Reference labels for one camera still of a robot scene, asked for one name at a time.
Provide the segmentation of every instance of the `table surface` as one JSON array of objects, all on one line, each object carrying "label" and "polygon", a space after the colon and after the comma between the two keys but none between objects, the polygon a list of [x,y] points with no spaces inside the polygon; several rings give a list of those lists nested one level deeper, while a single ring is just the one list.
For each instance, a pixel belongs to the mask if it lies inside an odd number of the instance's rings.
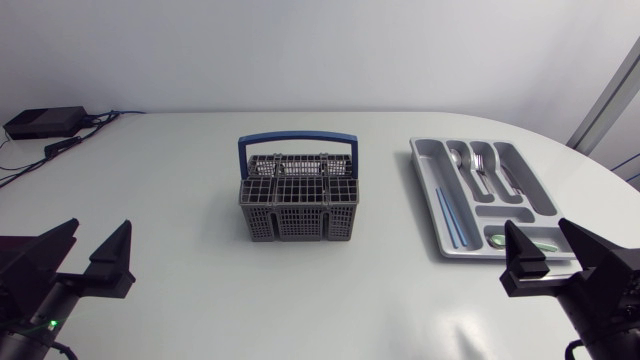
[{"label": "table surface", "polygon": [[[250,241],[238,206],[237,140],[277,130],[358,136],[351,241]],[[38,235],[75,217],[78,242],[59,271],[82,272],[91,252],[132,221],[137,282],[129,295],[81,299],[58,336],[81,359],[562,358],[577,334],[555,299],[508,298],[502,261],[441,256],[411,137],[513,142],[568,219],[640,247],[640,194],[617,176],[532,132],[445,113],[123,116],[0,189],[1,234]],[[51,142],[8,143],[0,165],[38,160]],[[348,150],[313,141],[249,147]]]}]

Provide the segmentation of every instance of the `black router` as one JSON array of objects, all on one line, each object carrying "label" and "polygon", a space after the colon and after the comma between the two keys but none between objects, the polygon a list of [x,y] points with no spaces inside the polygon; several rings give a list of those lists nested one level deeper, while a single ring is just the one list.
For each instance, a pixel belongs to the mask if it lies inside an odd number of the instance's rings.
[{"label": "black router", "polygon": [[14,140],[70,137],[80,130],[85,116],[82,106],[29,109],[4,124],[4,130]]}]

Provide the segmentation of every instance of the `gray cutlery tray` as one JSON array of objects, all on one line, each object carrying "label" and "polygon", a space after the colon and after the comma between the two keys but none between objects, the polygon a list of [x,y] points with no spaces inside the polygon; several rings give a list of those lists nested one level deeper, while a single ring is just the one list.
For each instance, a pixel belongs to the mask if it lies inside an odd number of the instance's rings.
[{"label": "gray cutlery tray", "polygon": [[[548,260],[575,259],[558,228],[562,214],[518,149],[507,141],[411,138],[413,164],[424,190],[442,255],[450,258],[504,259],[505,250],[489,245],[489,237],[504,234],[504,223],[513,221],[531,240],[554,245],[543,251]],[[450,149],[462,157],[460,169]],[[487,191],[480,175],[472,171],[473,153],[483,157]],[[506,168],[519,194],[505,177]],[[468,246],[454,248],[436,188],[441,188],[453,208]]]}]

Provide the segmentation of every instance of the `black electronic device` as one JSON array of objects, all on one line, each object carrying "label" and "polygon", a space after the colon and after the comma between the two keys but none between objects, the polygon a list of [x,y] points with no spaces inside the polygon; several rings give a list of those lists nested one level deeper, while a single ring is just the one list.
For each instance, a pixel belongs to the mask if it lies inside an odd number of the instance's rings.
[{"label": "black electronic device", "polygon": [[640,249],[625,249],[561,219],[560,229],[582,271],[545,276],[545,256],[511,221],[505,224],[507,269],[500,281],[509,296],[556,297],[595,360],[640,359]]},{"label": "black electronic device", "polygon": [[87,112],[82,106],[29,109],[4,124],[14,140],[70,137],[82,128]]},{"label": "black electronic device", "polygon": [[124,298],[129,272],[131,223],[125,221],[91,255],[84,274],[56,270],[75,243],[72,219],[37,237],[0,236],[0,360],[41,360],[81,297]]}]

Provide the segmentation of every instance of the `basket handle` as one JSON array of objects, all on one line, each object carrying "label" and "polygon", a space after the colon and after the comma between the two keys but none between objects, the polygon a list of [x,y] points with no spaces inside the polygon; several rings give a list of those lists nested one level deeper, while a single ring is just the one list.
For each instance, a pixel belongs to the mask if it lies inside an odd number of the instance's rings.
[{"label": "basket handle", "polygon": [[329,131],[274,131],[247,135],[238,139],[240,175],[243,179],[249,177],[249,169],[247,169],[247,145],[280,140],[322,140],[350,144],[351,176],[354,179],[358,178],[358,138],[356,136]]}]

